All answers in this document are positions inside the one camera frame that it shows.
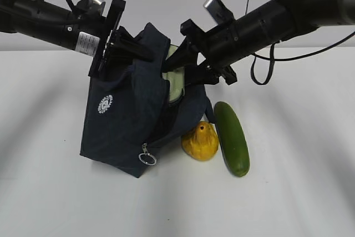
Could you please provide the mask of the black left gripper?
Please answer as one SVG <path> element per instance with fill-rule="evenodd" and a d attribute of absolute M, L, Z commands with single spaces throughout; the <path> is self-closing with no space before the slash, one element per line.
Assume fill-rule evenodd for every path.
<path fill-rule="evenodd" d="M 112 0 L 97 51 L 88 75 L 99 80 L 119 80 L 134 71 L 133 59 L 152 62 L 153 52 L 134 38 L 119 22 L 126 1 Z"/>

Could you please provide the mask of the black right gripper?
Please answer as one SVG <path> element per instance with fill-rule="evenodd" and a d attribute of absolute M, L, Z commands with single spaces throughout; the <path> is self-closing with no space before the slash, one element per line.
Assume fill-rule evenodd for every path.
<path fill-rule="evenodd" d="M 237 82 L 232 69 L 237 36 L 231 22 L 223 23 L 204 32 L 192 20 L 181 25 L 185 39 L 165 61 L 162 71 L 184 67 L 184 85 L 215 85 L 223 77 L 230 85 Z"/>

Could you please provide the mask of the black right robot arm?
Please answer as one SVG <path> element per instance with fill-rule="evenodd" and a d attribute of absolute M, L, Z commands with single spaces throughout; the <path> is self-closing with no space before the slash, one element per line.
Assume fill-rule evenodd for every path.
<path fill-rule="evenodd" d="M 216 22 L 203 31 L 192 20 L 180 32 L 184 40 L 163 64 L 162 71 L 185 69 L 185 84 L 227 84 L 237 81 L 232 65 L 265 47 L 303 36 L 326 26 L 354 24 L 354 0 L 270 0 L 241 18 L 221 0 L 206 0 Z"/>

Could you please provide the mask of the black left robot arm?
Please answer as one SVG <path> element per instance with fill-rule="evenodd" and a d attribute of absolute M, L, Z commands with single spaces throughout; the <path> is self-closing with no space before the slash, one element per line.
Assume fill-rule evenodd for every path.
<path fill-rule="evenodd" d="M 105 79 L 111 65 L 133 60 L 153 61 L 153 52 L 132 37 L 119 22 L 126 2 L 81 0 L 67 10 L 45 0 L 1 0 L 1 32 L 20 33 L 92 57 L 89 76 Z"/>

